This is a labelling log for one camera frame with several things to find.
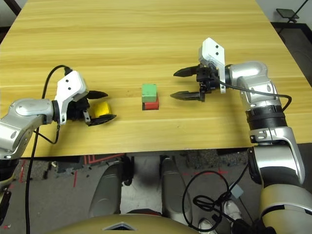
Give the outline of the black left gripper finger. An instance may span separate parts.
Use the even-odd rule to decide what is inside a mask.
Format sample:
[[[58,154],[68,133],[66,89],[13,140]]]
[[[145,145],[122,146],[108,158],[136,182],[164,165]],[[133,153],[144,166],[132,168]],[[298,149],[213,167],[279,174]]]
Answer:
[[[87,110],[84,110],[82,113],[83,113],[85,123],[88,126],[96,126],[96,125],[104,124],[117,117],[116,115],[113,115],[113,114],[106,114],[106,115],[101,115],[100,117],[92,118],[89,115],[89,112]]]
[[[89,91],[89,93],[87,94],[88,99],[100,99],[100,98],[105,98],[107,96],[108,94],[105,92],[94,91],[94,90]]]

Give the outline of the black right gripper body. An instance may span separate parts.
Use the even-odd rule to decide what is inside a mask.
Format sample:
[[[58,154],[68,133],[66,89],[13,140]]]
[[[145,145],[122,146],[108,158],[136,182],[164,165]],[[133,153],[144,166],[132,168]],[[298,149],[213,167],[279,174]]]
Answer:
[[[215,67],[199,67],[196,72],[196,81],[199,83],[199,91],[203,94],[211,93],[219,89],[218,71]]]

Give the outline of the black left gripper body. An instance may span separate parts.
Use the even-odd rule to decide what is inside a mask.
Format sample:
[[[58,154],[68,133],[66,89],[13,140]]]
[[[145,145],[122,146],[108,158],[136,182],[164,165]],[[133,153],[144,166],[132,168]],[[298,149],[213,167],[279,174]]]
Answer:
[[[83,97],[78,101],[70,101],[67,107],[67,119],[76,121],[84,120],[84,113],[87,112],[87,109],[90,107],[88,99]]]

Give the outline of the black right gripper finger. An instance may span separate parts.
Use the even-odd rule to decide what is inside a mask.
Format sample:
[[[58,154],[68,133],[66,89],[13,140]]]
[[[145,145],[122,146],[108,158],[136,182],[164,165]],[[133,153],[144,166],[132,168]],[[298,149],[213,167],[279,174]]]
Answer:
[[[198,101],[204,102],[205,93],[206,93],[206,86],[201,84],[199,86],[198,92],[179,91],[179,92],[170,94],[170,97],[178,99],[178,100],[183,100],[183,101],[198,100]]]
[[[175,77],[191,77],[191,76],[197,74],[199,68],[200,68],[200,65],[182,68],[182,69],[176,71],[173,74],[173,76],[175,76]]]

